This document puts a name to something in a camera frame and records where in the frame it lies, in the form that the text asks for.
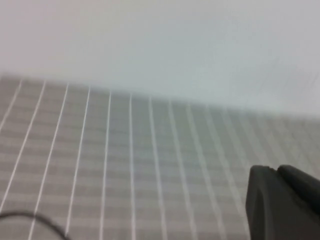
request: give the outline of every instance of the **black cable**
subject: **black cable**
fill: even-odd
[[[52,222],[46,216],[34,213],[31,211],[3,211],[0,213],[0,221],[6,218],[13,218],[13,217],[25,217],[29,219],[35,219],[39,223],[47,226],[50,230],[52,230],[55,234],[57,234],[62,240],[71,240],[71,238],[65,233],[64,229],[59,225]]]

